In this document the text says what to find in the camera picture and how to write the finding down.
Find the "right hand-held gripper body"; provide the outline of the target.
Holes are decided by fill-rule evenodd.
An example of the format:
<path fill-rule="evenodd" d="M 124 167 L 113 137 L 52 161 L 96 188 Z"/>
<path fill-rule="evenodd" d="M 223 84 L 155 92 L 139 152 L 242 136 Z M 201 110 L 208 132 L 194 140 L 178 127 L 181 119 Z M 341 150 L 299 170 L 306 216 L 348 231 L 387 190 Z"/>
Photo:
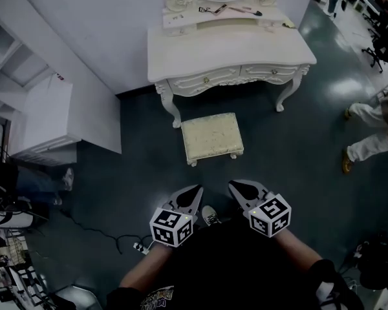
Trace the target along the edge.
<path fill-rule="evenodd" d="M 248 211 L 250 228 L 271 238 L 290 225 L 291 206 L 280 194 L 268 193 L 262 203 Z"/>

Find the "white rounded machine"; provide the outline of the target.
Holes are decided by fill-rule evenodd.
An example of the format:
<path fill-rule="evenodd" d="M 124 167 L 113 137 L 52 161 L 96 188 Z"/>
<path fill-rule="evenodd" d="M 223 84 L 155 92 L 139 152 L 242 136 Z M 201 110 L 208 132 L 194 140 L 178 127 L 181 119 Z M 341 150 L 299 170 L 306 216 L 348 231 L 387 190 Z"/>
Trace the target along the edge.
<path fill-rule="evenodd" d="M 0 212 L 0 229 L 22 229 L 32 225 L 33 215 L 25 212 Z"/>

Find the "long-handled makeup brush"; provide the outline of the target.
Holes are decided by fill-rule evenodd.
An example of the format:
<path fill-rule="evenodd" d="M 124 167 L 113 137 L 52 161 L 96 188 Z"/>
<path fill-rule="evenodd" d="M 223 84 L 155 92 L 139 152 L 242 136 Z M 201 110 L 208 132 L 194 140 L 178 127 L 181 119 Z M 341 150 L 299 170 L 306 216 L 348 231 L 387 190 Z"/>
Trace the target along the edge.
<path fill-rule="evenodd" d="M 253 15 L 253 16 L 257 16 L 257 17 L 261 17 L 263 14 L 256 10 L 256 11 L 253 11 L 253 10 L 249 10 L 249 9 L 243 9 L 243 8 L 236 8 L 236 7 L 232 7 L 232 6 L 229 6 L 228 7 L 230 10 L 233 10 L 233 11 L 236 11 L 236 12 L 239 12 L 241 14 L 250 14 L 250 15 Z"/>

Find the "black office chair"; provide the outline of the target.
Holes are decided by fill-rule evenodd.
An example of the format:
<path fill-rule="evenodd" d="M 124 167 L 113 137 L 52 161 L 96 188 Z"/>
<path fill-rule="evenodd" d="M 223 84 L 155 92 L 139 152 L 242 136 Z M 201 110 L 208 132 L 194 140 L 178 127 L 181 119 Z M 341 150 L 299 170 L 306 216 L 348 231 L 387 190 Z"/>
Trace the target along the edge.
<path fill-rule="evenodd" d="M 382 74 L 383 68 L 381 62 L 388 63 L 388 29 L 372 42 L 372 48 L 363 48 L 361 52 L 372 57 L 371 68 L 377 65 L 379 67 L 379 73 Z"/>

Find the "white shelving cabinet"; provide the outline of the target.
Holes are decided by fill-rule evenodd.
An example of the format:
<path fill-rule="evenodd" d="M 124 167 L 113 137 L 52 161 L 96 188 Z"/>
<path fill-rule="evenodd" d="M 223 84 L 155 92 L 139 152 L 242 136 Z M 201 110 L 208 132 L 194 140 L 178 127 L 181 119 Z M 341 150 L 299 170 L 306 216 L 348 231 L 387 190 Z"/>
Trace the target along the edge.
<path fill-rule="evenodd" d="M 77 144 L 121 153 L 119 101 L 103 86 L 55 71 L 0 22 L 0 124 L 7 153 L 56 166 L 77 161 Z"/>

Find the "person's black shirt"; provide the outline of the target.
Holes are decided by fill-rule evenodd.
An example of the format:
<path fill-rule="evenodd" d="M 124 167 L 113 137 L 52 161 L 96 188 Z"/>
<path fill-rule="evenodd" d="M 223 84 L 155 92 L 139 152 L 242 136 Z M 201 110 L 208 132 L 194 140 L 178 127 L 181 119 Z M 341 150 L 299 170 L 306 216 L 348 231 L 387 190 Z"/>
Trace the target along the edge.
<path fill-rule="evenodd" d="M 105 309 L 364 310 L 332 261 L 301 271 L 274 237 L 242 219 L 205 227 L 172 249 L 147 291 L 119 285 Z"/>

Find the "cluttered work desk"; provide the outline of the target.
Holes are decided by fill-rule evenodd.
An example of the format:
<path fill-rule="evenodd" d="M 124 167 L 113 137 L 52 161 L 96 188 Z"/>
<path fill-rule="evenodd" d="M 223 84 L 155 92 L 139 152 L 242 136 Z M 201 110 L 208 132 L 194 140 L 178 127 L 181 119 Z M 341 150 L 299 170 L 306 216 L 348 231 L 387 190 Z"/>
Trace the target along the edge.
<path fill-rule="evenodd" d="M 24 236 L 0 236 L 0 310 L 55 310 Z"/>

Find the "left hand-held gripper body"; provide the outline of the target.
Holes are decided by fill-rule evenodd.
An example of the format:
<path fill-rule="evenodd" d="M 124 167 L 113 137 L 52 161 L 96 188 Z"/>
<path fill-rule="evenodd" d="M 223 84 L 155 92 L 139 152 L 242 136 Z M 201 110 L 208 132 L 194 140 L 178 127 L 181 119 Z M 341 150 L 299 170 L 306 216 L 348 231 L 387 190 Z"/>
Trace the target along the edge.
<path fill-rule="evenodd" d="M 157 207 L 149 222 L 153 240 L 179 247 L 193 234 L 197 213 L 192 207 L 174 209 L 170 204 Z"/>

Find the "person's left white sneaker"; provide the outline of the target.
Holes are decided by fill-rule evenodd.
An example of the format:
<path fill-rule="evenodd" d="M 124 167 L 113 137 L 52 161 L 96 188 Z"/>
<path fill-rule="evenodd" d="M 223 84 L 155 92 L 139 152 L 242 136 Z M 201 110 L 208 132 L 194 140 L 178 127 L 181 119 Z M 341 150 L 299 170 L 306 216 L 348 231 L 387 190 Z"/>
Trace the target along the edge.
<path fill-rule="evenodd" d="M 203 206 L 201 213 L 202 218 L 208 227 L 215 224 L 221 224 L 221 221 L 217 215 L 217 211 L 213 207 L 205 205 Z"/>

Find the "cushioned floral stool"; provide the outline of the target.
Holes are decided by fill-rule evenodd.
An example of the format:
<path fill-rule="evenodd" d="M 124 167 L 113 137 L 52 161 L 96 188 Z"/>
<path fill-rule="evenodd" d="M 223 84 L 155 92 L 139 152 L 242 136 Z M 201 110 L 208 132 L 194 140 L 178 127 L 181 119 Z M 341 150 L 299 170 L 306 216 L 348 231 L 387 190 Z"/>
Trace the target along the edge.
<path fill-rule="evenodd" d="M 229 155 L 243 155 L 244 145 L 234 113 L 216 114 L 181 123 L 187 164 L 195 167 L 199 160 Z"/>

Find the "person's right forearm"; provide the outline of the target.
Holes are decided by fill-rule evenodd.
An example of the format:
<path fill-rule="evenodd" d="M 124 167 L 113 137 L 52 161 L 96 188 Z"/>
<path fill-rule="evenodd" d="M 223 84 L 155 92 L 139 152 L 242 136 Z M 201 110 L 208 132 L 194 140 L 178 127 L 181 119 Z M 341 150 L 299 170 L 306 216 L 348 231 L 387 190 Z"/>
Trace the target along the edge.
<path fill-rule="evenodd" d="M 309 270 L 316 262 L 322 260 L 315 250 L 303 243 L 288 229 L 278 232 L 274 239 L 301 271 Z"/>

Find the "black equipment pile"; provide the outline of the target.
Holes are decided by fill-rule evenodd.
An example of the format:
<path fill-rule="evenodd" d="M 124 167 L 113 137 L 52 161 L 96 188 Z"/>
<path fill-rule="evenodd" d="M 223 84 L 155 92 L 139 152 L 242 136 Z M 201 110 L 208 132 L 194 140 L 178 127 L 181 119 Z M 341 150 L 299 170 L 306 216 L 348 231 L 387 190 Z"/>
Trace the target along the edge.
<path fill-rule="evenodd" d="M 379 234 L 357 248 L 360 284 L 370 290 L 388 290 L 388 235 Z"/>

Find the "person's left forearm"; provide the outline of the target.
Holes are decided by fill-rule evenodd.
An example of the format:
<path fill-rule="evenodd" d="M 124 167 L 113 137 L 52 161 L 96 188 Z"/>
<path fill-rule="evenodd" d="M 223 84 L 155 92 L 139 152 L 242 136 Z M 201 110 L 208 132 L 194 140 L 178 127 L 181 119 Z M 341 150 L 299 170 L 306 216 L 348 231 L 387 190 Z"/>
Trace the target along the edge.
<path fill-rule="evenodd" d="M 120 287 L 147 291 L 172 255 L 173 249 L 156 244 L 120 282 Z"/>

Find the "grey chair seat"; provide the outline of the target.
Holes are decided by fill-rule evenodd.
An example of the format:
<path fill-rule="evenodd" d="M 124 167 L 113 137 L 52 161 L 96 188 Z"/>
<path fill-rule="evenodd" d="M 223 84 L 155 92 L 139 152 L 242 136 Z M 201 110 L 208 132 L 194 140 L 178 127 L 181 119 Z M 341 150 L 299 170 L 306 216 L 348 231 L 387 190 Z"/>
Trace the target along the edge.
<path fill-rule="evenodd" d="M 50 297 L 56 310 L 103 310 L 94 293 L 76 285 L 66 286 Z"/>

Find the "white ornate dressing table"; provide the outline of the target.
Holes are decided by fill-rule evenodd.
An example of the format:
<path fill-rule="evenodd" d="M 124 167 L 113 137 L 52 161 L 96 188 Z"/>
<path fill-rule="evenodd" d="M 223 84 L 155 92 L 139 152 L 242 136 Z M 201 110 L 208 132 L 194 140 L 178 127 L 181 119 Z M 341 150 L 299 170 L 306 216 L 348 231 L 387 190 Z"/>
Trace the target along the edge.
<path fill-rule="evenodd" d="M 241 14 L 222 5 L 260 11 Z M 201 13 L 199 7 L 210 8 Z M 147 77 L 154 84 L 173 127 L 182 120 L 175 96 L 197 96 L 210 88 L 264 81 L 283 86 L 275 109 L 300 86 L 317 60 L 298 29 L 282 26 L 277 0 L 165 0 L 162 24 L 147 33 Z M 267 32 L 261 23 L 275 24 Z"/>

